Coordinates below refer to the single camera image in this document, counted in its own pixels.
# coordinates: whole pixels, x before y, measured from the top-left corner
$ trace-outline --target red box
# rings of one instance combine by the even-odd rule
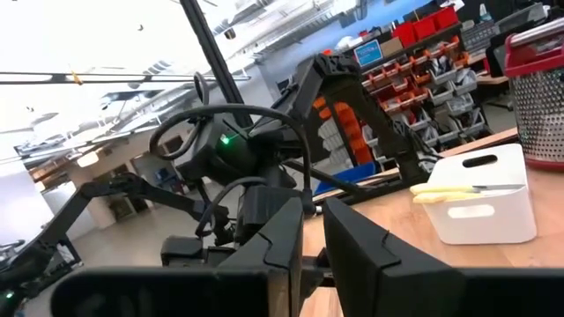
[[[433,18],[434,25],[436,26],[437,31],[458,23],[458,16],[456,14],[455,7],[453,6],[444,8],[436,12],[435,14],[433,14]]]
[[[415,33],[413,32],[413,23],[405,22],[399,25],[392,33],[393,37],[398,37],[404,48],[410,47],[417,40],[415,39]]]
[[[417,35],[417,39],[419,41],[425,39],[428,36],[433,35],[436,32],[434,28],[434,18],[433,16],[428,16],[423,18],[420,21],[413,23],[413,30],[415,31],[415,35]]]

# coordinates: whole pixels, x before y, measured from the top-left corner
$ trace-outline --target ceiling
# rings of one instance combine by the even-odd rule
[[[348,3],[348,9],[356,4],[356,0],[198,2],[212,30],[227,22],[237,33],[234,40],[216,36],[231,71],[253,62],[256,52],[245,47],[285,22],[321,5]],[[210,70],[177,0],[4,1],[0,28],[11,30],[0,34],[2,43],[11,43],[11,49],[0,50],[4,72],[190,75]],[[86,77],[68,76],[77,83]],[[49,77],[0,75],[0,83],[45,78]],[[191,89],[190,83],[180,82],[0,85],[0,137],[16,147],[28,166],[37,166],[97,138],[155,126],[182,104],[179,101]]]

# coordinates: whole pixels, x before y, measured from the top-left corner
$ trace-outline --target green indicator light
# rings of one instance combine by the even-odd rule
[[[227,137],[226,135],[221,135],[221,137],[219,138],[221,140],[221,142],[223,142],[223,144],[227,145],[229,144],[229,137]]]

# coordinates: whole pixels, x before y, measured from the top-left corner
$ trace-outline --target blue sign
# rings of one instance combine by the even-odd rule
[[[382,59],[382,51],[380,50],[380,44],[377,40],[370,41],[361,47],[355,48],[354,54],[360,66],[366,66]]]

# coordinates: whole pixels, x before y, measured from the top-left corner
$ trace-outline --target yellow knife handle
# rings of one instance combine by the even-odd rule
[[[442,192],[442,193],[423,193],[413,197],[413,203],[444,203],[457,200],[472,199],[483,197],[480,193],[464,192]]]
[[[424,193],[444,193],[444,192],[474,192],[473,186],[449,186],[449,185],[433,185],[429,183],[423,183],[411,186],[409,188],[414,195],[424,194]]]

